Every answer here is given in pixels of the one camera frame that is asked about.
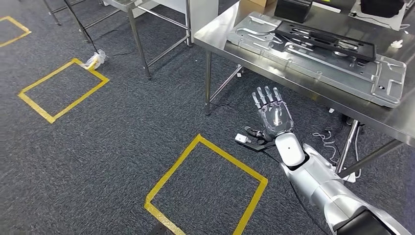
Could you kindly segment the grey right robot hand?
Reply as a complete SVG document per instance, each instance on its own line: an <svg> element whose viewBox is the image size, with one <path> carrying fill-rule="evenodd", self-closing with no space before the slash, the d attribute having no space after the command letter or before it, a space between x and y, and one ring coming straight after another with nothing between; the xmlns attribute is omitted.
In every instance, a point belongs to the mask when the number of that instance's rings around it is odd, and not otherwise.
<svg viewBox="0 0 415 235"><path fill-rule="evenodd" d="M294 122L278 89L265 86L264 90L265 92L261 87L257 87L252 93L263 130L255 130L248 126L244 127L244 130L252 137L271 142L278 135L290 132Z"/></svg>

